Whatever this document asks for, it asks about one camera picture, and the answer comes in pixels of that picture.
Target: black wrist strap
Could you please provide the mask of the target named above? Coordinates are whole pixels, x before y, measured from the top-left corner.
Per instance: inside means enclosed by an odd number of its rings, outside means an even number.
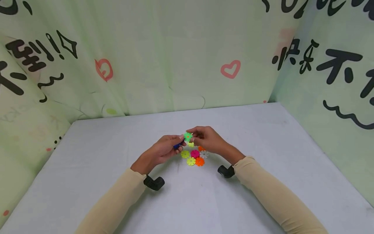
[[[157,179],[153,180],[149,175],[147,175],[143,183],[148,188],[158,191],[165,184],[165,181],[162,177],[158,177]]]
[[[225,166],[220,166],[218,168],[218,173],[223,175],[226,179],[231,178],[233,175],[235,175],[235,170],[233,166],[230,166],[228,169],[225,168]]]

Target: pink heart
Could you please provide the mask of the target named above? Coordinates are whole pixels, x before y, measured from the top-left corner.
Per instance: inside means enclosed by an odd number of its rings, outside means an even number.
[[[225,71],[225,69],[232,69],[236,65],[234,73],[230,74]],[[240,70],[240,61],[239,60],[234,60],[230,64],[224,64],[221,67],[221,74],[226,76],[229,79],[234,79],[237,75],[237,73]]]
[[[109,74],[107,76],[105,76],[105,74],[107,73],[107,71],[101,71],[101,66],[106,63],[108,64],[109,66]],[[99,76],[105,80],[106,82],[108,82],[108,80],[110,80],[112,77],[113,77],[113,70],[112,70],[112,65],[110,64],[110,62],[106,59],[106,58],[102,58],[100,59],[99,61],[96,61],[95,60],[95,64],[96,64],[96,72],[99,74]]]

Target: left hand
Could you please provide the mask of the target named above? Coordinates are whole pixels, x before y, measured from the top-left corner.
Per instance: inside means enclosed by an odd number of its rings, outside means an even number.
[[[183,135],[165,135],[161,137],[134,162],[131,170],[140,174],[149,174],[155,166],[165,163],[168,159],[182,151],[182,146],[177,150],[173,146],[181,143],[183,139]]]

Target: tabletop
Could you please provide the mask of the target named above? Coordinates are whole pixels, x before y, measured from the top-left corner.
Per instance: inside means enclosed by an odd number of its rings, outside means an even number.
[[[374,233],[374,209],[279,104],[76,121],[0,233],[73,233],[117,178],[162,135],[212,126],[289,187],[329,233]],[[253,193],[217,169],[179,155],[157,166],[159,191],[146,189],[116,233],[283,233]]]

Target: beige sleeve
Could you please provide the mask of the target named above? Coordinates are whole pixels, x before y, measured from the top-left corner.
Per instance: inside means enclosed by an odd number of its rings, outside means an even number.
[[[75,234],[112,234],[145,190],[146,175],[127,169],[91,208]]]
[[[317,217],[282,182],[264,170],[252,157],[234,166],[240,182],[252,190],[269,214],[288,234],[325,234]]]

